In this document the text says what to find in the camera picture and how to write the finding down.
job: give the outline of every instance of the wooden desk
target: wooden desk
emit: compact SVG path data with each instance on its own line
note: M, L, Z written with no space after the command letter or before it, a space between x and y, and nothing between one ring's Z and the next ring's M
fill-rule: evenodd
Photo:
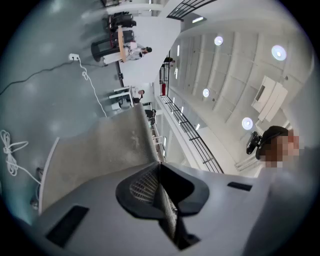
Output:
M122 31L122 26L118 26L118 42L119 42L121 59L123 62L126 62L126 51L124 48L124 33Z

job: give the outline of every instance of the white ceiling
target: white ceiling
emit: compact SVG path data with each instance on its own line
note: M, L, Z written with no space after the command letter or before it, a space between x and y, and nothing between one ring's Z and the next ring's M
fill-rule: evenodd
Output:
M252 23L250 20L252 17L247 19L244 17L247 10L242 13L242 23L235 25L234 30L232 30L230 20L225 21L227 29L223 29L224 22L221 16L219 16L219 26L210 23L212 16L205 16L209 22L206 21L203 25L189 29L192 30L191 32L184 31L170 52L171 57L177 60L178 76L176 79L173 72L170 73L169 86L192 97L189 99L192 99L197 107L197 111L194 111L195 115L200 116L212 131L217 131L217 133L218 130L227 131L233 140L243 143L247 140L248 132L242 128L241 121L244 117L250 117L254 123L258 120L259 113L251 107L251 104L263 77L268 76L280 82L288 90L288 95L281 106L282 109L285 109L305 84L314 61L312 48L304 34L299 32L296 24L285 13L282 16L279 16L277 11L273 13L275 8L269 5L270 1L257 0L259 4L264 2L267 2L268 5L265 12L259 8L265 7L266 4L256 5L253 8L255 12L260 10L260 13L264 13L260 21L265 26L262 26L260 30L256 30L256 27L238 29L241 24ZM208 8L210 5L197 10L197 13L212 14L213 10ZM230 14L235 12L234 7L229 6L228 8L231 10ZM265 19L266 13L273 13L272 20ZM259 17L256 13L254 15L256 22L259 23ZM274 27L275 21L281 21L286 29L290 28L290 33L279 34L277 29L273 31L271 28ZM223 37L221 46L214 44L214 38L218 35ZM178 45L180 47L179 57L177 56ZM271 48L274 45L284 47L287 52L286 60L278 61L272 56ZM209 98L203 97L204 88L210 90ZM185 104L184 108L188 108L188 102L181 104ZM271 125L282 126L287 121L282 109L270 123L265 121L261 126L264 129ZM213 122L213 119L219 119L219 122ZM220 122L225 126L224 129L214 127L215 123L220 124Z

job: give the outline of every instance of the black metal railing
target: black metal railing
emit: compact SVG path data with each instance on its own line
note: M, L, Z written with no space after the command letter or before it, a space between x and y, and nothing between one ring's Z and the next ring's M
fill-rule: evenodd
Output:
M167 18L182 20L182 18L194 10L212 3L216 0L184 0L179 3L172 12L169 13Z
M166 60L166 59L167 60L170 59L170 51L164 60ZM167 61L167 62L164 61L160 70L159 70L159 77L160 77L159 82L161 85L161 96L168 95L168 93L169 93L170 65L171 65L171 63L169 61Z
M210 172L214 173L221 173L223 174L224 171L221 169L218 161L204 142L204 140L200 137L196 129L193 125L189 122L189 120L185 117L181 110L177 107L176 104L167 96L161 96L163 102L169 107L172 116L177 120L183 131L189 137L189 141L193 143L196 150L200 154L202 158L202 163L206 165Z

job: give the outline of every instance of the ceiling light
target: ceiling light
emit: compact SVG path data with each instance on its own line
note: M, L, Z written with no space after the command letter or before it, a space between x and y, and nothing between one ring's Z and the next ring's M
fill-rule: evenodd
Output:
M243 120L242 120L242 127L245 129L245 130L250 130L253 126L253 122L251 120L251 118L249 117L245 117Z
M199 22L199 21L202 21L204 19L204 17L199 17L199 18L196 18L192 21L192 23L196 23L196 22Z
M273 46L271 53L272 56L278 61L284 61L287 58L286 50L280 45Z
M210 95L210 91L206 88L206 89L203 90L203 93L202 93L202 94L203 94L204 97L207 98L207 97L209 97L209 95Z
M221 36L217 36L217 37L214 39L214 44L215 44L216 46L222 45L223 42L224 42L224 39L223 39Z

